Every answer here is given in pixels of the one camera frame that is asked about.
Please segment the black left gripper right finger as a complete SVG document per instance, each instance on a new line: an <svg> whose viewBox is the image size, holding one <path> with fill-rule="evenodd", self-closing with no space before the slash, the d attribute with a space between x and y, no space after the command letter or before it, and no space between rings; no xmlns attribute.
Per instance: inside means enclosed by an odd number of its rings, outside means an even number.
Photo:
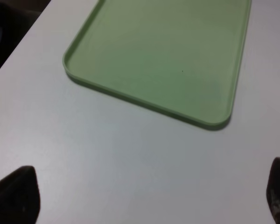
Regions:
<svg viewBox="0 0 280 224"><path fill-rule="evenodd" d="M266 199L275 223L280 224L280 157L276 157L272 162Z"/></svg>

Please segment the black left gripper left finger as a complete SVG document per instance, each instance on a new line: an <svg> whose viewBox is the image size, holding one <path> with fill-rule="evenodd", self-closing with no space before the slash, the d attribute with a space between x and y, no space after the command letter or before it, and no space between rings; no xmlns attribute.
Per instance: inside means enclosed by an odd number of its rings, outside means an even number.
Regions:
<svg viewBox="0 0 280 224"><path fill-rule="evenodd" d="M22 166L0 180L0 224L35 224L40 192L35 168Z"/></svg>

